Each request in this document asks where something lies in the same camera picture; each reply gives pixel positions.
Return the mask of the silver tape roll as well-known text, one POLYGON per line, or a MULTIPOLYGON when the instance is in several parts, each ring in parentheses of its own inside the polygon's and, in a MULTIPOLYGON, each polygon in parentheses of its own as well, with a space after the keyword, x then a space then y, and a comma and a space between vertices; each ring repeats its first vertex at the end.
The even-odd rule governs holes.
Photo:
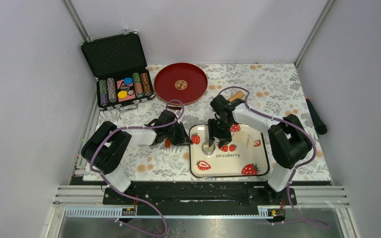
POLYGON ((204 142, 202 145, 202 152, 206 156, 211 156, 215 152, 215 144, 209 144, 208 141, 204 142))

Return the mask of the square strawberry ceramic plate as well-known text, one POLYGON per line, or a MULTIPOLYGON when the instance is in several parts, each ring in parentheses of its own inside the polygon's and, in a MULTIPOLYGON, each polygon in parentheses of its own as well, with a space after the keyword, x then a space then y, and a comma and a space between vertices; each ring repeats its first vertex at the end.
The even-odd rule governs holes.
POLYGON ((224 178, 242 176, 265 176, 270 171, 269 159, 264 146, 263 134, 247 125, 239 124, 231 128, 231 136, 235 132, 245 131, 251 135, 254 147, 232 141, 219 147, 215 139, 215 152, 206 156, 202 145, 208 141, 208 126, 195 125, 190 129, 190 171, 198 178, 224 178))

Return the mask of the wooden dough roller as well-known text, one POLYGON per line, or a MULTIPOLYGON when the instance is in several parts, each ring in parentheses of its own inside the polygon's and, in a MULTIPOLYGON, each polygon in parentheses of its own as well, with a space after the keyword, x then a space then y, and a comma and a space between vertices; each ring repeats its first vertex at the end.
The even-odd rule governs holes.
POLYGON ((232 102, 236 99, 241 99, 243 100, 245 98, 245 94, 243 91, 237 91, 236 93, 234 93, 232 96, 230 96, 227 100, 229 102, 232 102))

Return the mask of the round red lacquer tray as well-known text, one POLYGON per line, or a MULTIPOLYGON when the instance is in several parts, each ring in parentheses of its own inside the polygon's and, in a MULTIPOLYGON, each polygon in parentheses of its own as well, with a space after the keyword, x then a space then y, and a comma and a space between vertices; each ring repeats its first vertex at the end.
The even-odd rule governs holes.
POLYGON ((194 64, 174 63, 157 73, 153 86, 156 95, 163 101, 176 99, 189 105, 204 95, 208 87, 208 77, 194 64))

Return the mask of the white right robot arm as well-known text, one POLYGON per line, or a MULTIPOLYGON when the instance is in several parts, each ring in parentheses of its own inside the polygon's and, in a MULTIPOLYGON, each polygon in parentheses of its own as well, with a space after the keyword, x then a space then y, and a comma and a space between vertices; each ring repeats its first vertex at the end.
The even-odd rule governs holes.
POLYGON ((208 143, 212 146, 217 140, 219 146, 232 141, 231 127, 245 124, 258 131, 267 131, 276 166, 267 180, 266 201, 277 204, 284 198, 295 165, 313 148, 313 141, 301 126, 296 115, 290 114, 282 119, 263 114, 251 109, 240 98, 227 100, 217 95, 210 102, 215 118, 208 120, 208 143))

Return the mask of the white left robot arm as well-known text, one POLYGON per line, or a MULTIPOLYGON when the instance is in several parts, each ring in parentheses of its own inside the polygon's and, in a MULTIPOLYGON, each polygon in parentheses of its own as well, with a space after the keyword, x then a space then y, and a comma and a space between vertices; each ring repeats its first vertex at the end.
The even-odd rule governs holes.
POLYGON ((169 140, 174 146, 192 145, 179 116, 163 110, 158 118, 144 126, 117 127, 105 121, 91 135, 80 151, 90 170, 102 176, 106 184, 115 190, 115 198, 123 204, 134 197, 131 180, 120 166, 125 151, 134 146, 152 146, 169 140))

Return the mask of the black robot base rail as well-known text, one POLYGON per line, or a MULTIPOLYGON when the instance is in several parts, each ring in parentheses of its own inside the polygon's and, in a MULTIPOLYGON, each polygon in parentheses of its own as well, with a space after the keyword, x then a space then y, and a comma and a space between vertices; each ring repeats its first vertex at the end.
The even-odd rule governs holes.
POLYGON ((281 205, 296 205, 294 189, 283 191, 277 197, 270 197, 261 181, 204 181, 204 182, 161 182, 133 181, 121 196, 111 188, 106 188, 104 205, 130 205, 134 208, 147 206, 144 200, 156 208, 197 204, 208 207, 261 206, 280 208, 281 205))

